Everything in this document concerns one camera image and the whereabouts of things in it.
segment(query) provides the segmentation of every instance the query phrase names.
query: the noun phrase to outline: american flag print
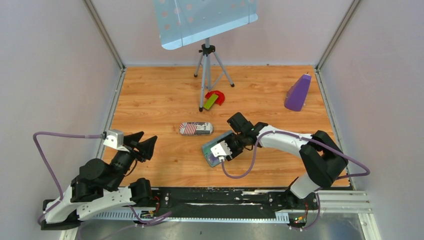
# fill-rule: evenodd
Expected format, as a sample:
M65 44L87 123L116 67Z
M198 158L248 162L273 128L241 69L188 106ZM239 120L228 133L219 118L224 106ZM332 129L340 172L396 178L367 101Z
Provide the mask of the american flag print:
M210 122L183 122L179 125L179 133L184 136L210 135L214 131Z

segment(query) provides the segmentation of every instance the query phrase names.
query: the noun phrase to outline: wooden table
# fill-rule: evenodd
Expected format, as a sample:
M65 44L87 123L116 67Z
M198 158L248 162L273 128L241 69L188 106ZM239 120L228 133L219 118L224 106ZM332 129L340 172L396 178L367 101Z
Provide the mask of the wooden table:
M235 87L225 76L215 86L225 94L225 102L214 104L210 111L199 112L201 77L193 77L195 67L130 67L114 115L112 129L125 134L144 131L142 140L158 136L153 158L138 164L126 177L126 186L138 178L150 180L156 187L286 187L305 173L300 158L276 149L258 150L255 165L244 178L231 179L220 166L210 167L201 146L230 130L227 119L241 112L253 124L265 122L274 127L297 132L322 130L333 136L332 128L311 66L228 66ZM290 87L309 72L312 82L302 111L284 107ZM221 73L212 67L212 79ZM182 136L182 122L210 122L209 136ZM104 160L110 162L115 151L106 149ZM240 175L250 166L253 151L244 151L226 162L230 174ZM348 186L347 179L334 186Z

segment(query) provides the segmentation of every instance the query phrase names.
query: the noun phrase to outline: tripod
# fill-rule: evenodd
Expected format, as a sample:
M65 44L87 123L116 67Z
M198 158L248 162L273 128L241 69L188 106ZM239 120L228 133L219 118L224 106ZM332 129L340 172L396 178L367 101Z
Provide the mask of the tripod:
M234 83L230 78L230 75L228 74L227 70L225 69L225 66L223 65L223 62L221 61L220 57L218 56L218 53L215 51L215 46L209 44L209 37L204 40L204 44L201 45L201 50L199 50L200 53L200 59L197 63L196 72L194 73L194 77L198 77L198 72L200 65L202 64L203 60L203 73L201 77L201 91L200 91L200 105L199 105L199 112L203 111L203 99L204 99L204 92L205 87L208 91L212 90L215 85L218 83L218 81L222 78L222 76L225 74L226 78L229 81L229 84L231 87L234 87ZM222 73L219 75L219 77L216 79L216 81L211 85L211 57L210 54L215 55L216 60L218 61L219 65L221 66Z

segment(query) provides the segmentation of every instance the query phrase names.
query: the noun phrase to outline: white wall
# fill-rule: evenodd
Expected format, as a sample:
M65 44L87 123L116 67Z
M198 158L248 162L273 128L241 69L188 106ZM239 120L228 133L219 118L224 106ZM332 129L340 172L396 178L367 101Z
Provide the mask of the white wall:
M162 48L153 1L93 3L126 65L195 65L201 42ZM256 22L214 36L211 44L228 65L317 64L351 2L259 0Z
M119 70L81 0L1 1L0 33L0 238L56 240L36 223L59 193L32 134L101 133ZM65 188L99 141L40 144Z
M422 239L424 1L364 0L323 68L343 149L371 169L384 240Z

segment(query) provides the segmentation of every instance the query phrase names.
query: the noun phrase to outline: light blue board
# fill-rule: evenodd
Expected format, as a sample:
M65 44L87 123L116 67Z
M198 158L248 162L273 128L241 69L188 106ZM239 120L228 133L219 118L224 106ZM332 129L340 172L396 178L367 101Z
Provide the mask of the light blue board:
M174 50L252 23L257 1L153 0L162 47Z

